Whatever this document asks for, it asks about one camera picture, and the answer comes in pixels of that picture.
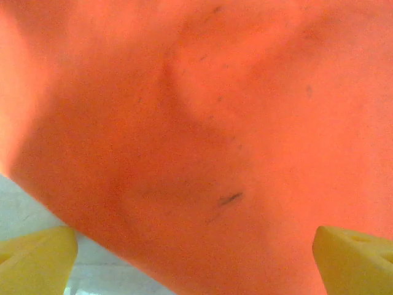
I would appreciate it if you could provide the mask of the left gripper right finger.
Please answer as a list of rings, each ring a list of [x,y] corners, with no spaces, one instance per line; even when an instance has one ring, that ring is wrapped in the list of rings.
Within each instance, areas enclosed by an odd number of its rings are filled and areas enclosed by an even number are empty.
[[[327,294],[392,294],[391,240],[320,226],[312,251]]]

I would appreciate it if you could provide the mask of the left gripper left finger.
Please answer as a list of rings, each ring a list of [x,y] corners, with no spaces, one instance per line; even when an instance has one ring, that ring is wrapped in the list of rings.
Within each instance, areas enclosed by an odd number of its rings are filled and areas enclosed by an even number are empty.
[[[63,294],[76,257],[76,233],[66,226],[2,241],[1,294]]]

